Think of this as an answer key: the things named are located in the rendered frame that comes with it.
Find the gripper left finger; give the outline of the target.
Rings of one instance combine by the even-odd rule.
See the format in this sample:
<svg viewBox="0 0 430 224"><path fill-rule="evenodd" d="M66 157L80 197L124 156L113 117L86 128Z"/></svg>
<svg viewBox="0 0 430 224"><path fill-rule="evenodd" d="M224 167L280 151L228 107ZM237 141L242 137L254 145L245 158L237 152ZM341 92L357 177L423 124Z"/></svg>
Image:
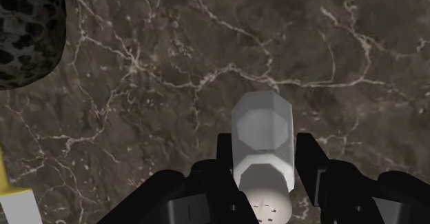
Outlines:
<svg viewBox="0 0 430 224"><path fill-rule="evenodd" d="M184 176L160 170L96 224L259 224L232 176L232 136L217 136L216 158Z"/></svg>

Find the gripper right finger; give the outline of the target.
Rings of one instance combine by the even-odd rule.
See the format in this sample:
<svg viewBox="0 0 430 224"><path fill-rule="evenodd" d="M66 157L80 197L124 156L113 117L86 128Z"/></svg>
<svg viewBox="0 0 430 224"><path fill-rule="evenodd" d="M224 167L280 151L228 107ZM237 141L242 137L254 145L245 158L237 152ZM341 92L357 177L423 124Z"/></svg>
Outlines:
<svg viewBox="0 0 430 224"><path fill-rule="evenodd" d="M329 159L310 133L297 134L295 167L321 224L430 224L430 184L406 172L371 179Z"/></svg>

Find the white salt shaker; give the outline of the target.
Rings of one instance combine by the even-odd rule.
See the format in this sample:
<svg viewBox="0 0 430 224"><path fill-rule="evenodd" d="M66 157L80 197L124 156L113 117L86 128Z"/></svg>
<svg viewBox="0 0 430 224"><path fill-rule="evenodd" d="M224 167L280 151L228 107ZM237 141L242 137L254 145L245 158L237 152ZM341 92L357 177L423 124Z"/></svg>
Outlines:
<svg viewBox="0 0 430 224"><path fill-rule="evenodd" d="M232 110L233 176L259 224L287 224L295 187L292 106L273 91L247 92Z"/></svg>

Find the yellow and white tool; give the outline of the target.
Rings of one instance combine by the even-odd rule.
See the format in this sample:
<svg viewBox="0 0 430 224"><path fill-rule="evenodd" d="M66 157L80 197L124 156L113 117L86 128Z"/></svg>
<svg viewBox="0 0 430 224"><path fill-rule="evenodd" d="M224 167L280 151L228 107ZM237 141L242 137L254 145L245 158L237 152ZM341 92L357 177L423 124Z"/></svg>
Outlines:
<svg viewBox="0 0 430 224"><path fill-rule="evenodd" d="M0 206L8 224L43 224L32 188L10 183L1 148Z"/></svg>

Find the leopard patterned robot stand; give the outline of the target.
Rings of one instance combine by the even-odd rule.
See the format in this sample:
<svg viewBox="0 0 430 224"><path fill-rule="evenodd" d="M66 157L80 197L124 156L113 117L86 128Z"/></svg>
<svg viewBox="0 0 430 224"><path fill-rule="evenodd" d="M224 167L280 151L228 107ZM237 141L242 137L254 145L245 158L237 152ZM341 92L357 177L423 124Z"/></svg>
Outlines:
<svg viewBox="0 0 430 224"><path fill-rule="evenodd" d="M58 66L66 18L65 0L0 0L0 90L30 85Z"/></svg>

